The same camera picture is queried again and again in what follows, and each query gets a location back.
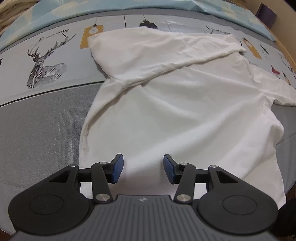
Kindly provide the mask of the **deer print bed mat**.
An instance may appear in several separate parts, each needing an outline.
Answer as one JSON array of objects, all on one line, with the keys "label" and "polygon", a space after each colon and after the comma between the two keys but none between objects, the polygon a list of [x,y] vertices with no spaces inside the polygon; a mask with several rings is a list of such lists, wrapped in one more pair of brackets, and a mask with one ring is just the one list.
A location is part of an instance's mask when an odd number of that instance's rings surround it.
[{"label": "deer print bed mat", "polygon": [[138,14],[87,15],[66,20],[1,51],[1,105],[47,91],[105,80],[87,39],[97,33],[140,26],[164,32],[233,35],[252,64],[295,85],[295,72],[274,42],[235,23],[199,13],[147,9]]}]

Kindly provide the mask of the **grey mattress cover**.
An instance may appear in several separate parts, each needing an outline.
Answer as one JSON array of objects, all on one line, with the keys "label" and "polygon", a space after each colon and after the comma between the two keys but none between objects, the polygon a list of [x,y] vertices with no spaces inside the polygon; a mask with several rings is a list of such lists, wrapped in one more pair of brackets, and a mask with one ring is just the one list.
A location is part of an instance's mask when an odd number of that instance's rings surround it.
[{"label": "grey mattress cover", "polygon": [[90,106],[102,96],[99,84],[31,97],[1,107],[1,230],[13,234],[10,201],[20,192],[69,164],[83,168],[124,157],[113,194],[173,194],[162,165],[165,154],[197,168],[221,166],[272,194],[275,169],[266,184],[251,177],[264,164],[267,121],[257,107],[242,108],[238,93],[151,82],[119,94],[90,130],[90,155],[79,161],[79,138]]}]

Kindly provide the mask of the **white t-shirt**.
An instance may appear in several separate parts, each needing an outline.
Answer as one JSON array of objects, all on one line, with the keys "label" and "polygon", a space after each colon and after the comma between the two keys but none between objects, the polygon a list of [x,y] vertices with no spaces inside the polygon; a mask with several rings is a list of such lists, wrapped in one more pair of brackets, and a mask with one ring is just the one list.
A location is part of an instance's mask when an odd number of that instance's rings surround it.
[{"label": "white t-shirt", "polygon": [[286,202],[275,146],[284,128],[274,103],[295,105],[295,89],[250,64],[231,35],[138,27],[88,38],[107,74],[82,127],[79,166],[121,153],[113,194],[174,195],[163,169],[177,162],[217,165]]}]

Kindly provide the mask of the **purple box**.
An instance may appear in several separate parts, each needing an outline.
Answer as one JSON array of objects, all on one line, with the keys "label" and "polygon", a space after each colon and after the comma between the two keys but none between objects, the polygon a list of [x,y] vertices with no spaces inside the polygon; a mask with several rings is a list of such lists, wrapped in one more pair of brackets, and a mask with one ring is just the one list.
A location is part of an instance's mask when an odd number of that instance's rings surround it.
[{"label": "purple box", "polygon": [[277,14],[263,3],[259,5],[255,16],[269,29],[271,29],[277,18]]}]

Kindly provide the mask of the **cream folded blankets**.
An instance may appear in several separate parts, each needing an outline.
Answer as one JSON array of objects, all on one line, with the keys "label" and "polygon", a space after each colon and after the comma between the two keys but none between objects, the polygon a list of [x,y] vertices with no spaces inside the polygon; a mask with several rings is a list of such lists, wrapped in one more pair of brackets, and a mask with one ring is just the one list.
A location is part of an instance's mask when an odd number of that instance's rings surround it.
[{"label": "cream folded blankets", "polygon": [[35,0],[4,0],[1,1],[1,35],[25,11],[39,1]]}]

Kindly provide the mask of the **light blue patterned sheet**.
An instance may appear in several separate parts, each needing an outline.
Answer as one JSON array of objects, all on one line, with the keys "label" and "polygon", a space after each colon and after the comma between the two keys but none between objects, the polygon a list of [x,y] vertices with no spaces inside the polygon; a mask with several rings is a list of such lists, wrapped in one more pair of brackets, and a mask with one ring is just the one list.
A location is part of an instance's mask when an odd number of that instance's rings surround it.
[{"label": "light blue patterned sheet", "polygon": [[275,41],[251,11],[226,1],[40,1],[20,15],[2,34],[1,49],[37,30],[77,16],[145,8],[180,9],[213,15]]}]

